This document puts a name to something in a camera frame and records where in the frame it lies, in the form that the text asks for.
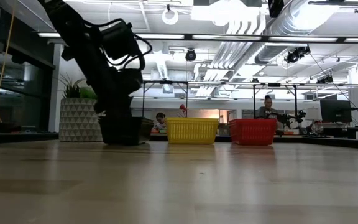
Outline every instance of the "computer monitor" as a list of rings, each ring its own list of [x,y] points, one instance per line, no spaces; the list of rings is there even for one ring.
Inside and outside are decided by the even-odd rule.
[[[321,100],[321,117],[323,122],[352,122],[351,102],[346,100]]]

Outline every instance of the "yellow basket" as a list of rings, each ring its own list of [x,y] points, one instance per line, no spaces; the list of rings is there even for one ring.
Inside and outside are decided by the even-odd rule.
[[[213,144],[218,119],[167,118],[167,134],[170,144]]]

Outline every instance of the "wooden floor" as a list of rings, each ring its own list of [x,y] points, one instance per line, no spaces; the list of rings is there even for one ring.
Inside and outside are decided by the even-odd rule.
[[[0,223],[358,223],[358,150],[1,144]]]

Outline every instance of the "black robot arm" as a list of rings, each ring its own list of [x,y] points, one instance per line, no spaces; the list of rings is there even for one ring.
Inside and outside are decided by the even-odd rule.
[[[151,45],[136,36],[131,31],[132,25],[126,24],[122,19],[95,25],[85,21],[63,0],[38,2],[44,7],[56,31],[66,43],[63,59],[75,59],[87,79],[87,84],[97,94],[98,102],[94,106],[96,112],[105,111],[107,116],[116,118],[131,117],[132,98],[129,94],[141,87],[141,71],[145,67],[144,55],[151,52]],[[111,27],[100,31],[100,27],[108,25]],[[150,49],[143,54],[136,39],[144,41]],[[108,57],[113,60],[125,58],[117,64],[124,65],[124,68],[117,70]],[[140,60],[140,68],[125,69],[126,65],[135,59]]]

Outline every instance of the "woman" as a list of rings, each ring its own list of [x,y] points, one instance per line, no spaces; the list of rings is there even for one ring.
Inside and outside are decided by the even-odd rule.
[[[167,125],[165,124],[165,114],[158,113],[155,116],[155,119],[157,120],[158,123],[154,126],[154,130],[160,131],[160,130],[166,130],[167,129]]]
[[[265,106],[261,106],[258,110],[258,118],[276,118],[277,110],[272,108],[273,101],[269,95],[265,96]]]

